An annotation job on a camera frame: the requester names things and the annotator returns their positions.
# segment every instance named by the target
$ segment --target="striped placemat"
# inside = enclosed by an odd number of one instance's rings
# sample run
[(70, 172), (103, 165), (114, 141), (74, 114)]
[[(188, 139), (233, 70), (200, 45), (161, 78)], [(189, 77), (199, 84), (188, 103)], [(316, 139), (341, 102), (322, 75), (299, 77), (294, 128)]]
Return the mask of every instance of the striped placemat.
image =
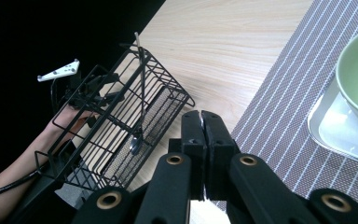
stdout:
[(358, 0), (315, 0), (232, 133), (242, 152), (265, 160), (306, 198), (330, 188), (358, 202), (358, 161), (320, 147), (307, 127), (340, 52), (357, 34)]

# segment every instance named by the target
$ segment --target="white tray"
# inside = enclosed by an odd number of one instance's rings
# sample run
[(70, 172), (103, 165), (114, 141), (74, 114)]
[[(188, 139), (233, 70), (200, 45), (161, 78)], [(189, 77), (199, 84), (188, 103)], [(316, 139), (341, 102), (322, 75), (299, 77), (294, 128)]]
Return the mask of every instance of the white tray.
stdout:
[(339, 92), (335, 77), (310, 111), (308, 128), (320, 146), (358, 161), (358, 118)]

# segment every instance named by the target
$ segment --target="black cable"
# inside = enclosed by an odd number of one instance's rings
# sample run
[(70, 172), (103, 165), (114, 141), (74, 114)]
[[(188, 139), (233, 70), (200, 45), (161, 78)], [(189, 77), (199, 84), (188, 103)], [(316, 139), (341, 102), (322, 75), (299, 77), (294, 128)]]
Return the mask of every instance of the black cable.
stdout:
[(38, 174), (39, 174), (39, 172), (37, 170), (35, 170), (32, 173), (26, 175), (25, 177), (20, 178), (20, 179), (18, 179), (16, 181), (12, 182), (11, 184), (8, 184), (8, 185), (0, 188), (0, 194), (4, 193), (4, 192), (6, 192), (6, 191), (8, 191), (10, 189), (14, 189), (14, 188), (20, 186), (21, 184), (23, 184), (23, 183), (27, 182), (28, 180), (34, 178), (34, 176), (36, 176)]

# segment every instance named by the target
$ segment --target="black wire basket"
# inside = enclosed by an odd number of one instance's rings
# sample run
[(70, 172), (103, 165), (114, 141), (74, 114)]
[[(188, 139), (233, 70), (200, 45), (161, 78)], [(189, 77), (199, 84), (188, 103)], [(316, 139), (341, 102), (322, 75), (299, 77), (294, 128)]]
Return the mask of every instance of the black wire basket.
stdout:
[[(48, 153), (35, 153), (42, 175), (88, 190), (127, 188), (182, 108), (195, 105), (149, 51), (126, 48), (110, 71), (97, 65), (72, 82), (76, 88), (66, 104), (79, 112)], [(56, 151), (86, 110), (93, 112), (87, 124)], [(42, 157), (48, 159), (49, 173), (39, 164)]]

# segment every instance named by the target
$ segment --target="wooden table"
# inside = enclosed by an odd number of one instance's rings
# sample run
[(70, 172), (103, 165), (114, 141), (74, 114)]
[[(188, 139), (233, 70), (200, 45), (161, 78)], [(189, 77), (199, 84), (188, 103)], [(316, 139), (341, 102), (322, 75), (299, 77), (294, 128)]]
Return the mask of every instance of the wooden table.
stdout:
[[(180, 138), (181, 115), (207, 110), (232, 132), (310, 0), (167, 0), (140, 34), (148, 49), (196, 101), (185, 107), (135, 177), (130, 189), (148, 181), (170, 138)], [(192, 202), (192, 223), (224, 223), (210, 203)]]

